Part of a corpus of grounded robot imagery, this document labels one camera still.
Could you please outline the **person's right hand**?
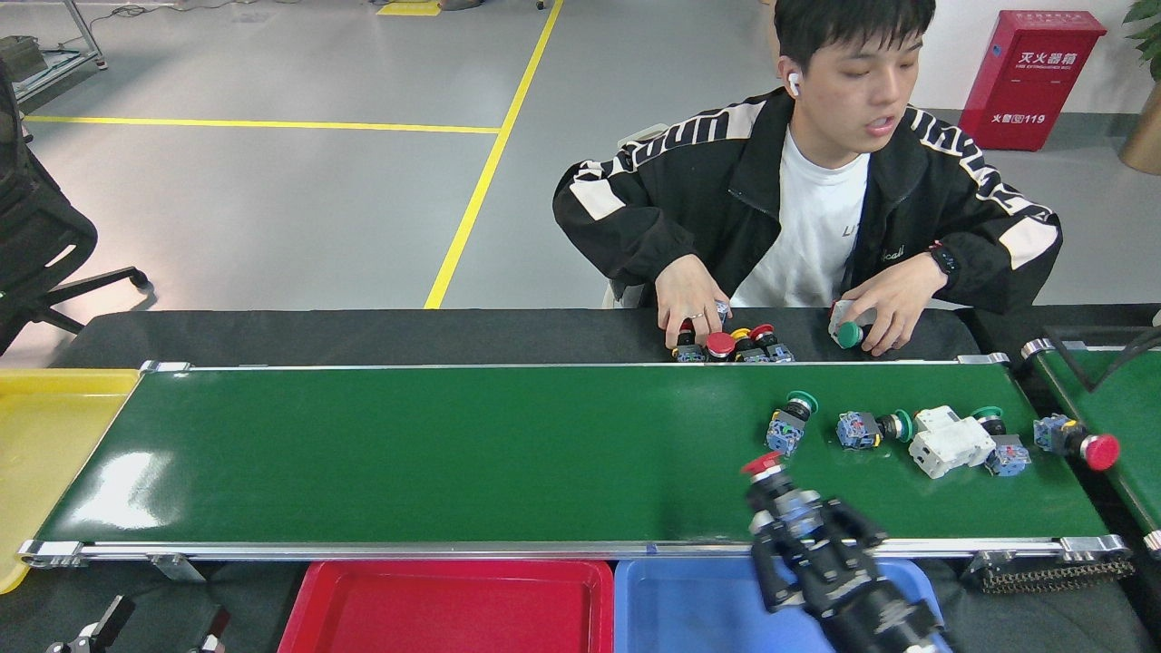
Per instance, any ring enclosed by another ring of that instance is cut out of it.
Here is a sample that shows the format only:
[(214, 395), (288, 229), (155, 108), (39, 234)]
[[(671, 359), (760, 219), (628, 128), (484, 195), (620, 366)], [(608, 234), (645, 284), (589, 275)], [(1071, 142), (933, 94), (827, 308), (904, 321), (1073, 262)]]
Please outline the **person's right hand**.
[(677, 346), (685, 322), (693, 326), (697, 344), (713, 332), (723, 331), (720, 304), (726, 304), (728, 297), (697, 254), (685, 254), (668, 264), (654, 286), (657, 326), (664, 332), (665, 347)]

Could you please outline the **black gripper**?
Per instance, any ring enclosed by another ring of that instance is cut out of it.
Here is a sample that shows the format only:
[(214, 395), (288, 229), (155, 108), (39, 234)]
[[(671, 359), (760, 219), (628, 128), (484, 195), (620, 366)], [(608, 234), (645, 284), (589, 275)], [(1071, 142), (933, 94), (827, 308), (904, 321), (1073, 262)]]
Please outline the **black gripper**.
[(753, 515), (750, 557), (766, 611), (805, 607), (837, 652), (940, 652), (932, 609), (906, 600), (868, 553), (886, 541), (884, 528), (838, 497), (822, 502), (821, 521), (821, 575), (801, 568), (787, 581), (776, 560), (794, 568), (801, 541), (767, 510)]

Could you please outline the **person's left hand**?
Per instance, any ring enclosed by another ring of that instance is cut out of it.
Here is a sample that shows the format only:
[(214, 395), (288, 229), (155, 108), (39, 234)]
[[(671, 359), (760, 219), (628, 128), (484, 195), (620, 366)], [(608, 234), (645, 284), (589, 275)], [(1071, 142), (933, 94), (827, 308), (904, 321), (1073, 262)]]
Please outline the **person's left hand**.
[(933, 256), (921, 253), (892, 265), (842, 294), (842, 301), (853, 303), (848, 308), (849, 321), (858, 320), (870, 310), (877, 314), (868, 335), (861, 342), (863, 351), (871, 356), (884, 356), (890, 350), (907, 346), (933, 294), (940, 292), (947, 281), (947, 274), (933, 260)]

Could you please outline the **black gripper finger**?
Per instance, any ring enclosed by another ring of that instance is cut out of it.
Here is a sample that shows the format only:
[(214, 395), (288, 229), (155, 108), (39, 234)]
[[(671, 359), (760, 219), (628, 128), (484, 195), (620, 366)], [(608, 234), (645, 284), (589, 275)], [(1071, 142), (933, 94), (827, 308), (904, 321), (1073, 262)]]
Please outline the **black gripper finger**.
[(67, 643), (51, 643), (46, 652), (108, 652), (132, 616), (134, 608), (132, 600), (115, 596), (98, 620), (80, 629), (78, 636)]
[(215, 605), (203, 619), (199, 620), (199, 627), (195, 627), (195, 637), (188, 650), (192, 653), (225, 652), (228, 645), (224, 644), (223, 636), (228, 626), (228, 609), (224, 605)]

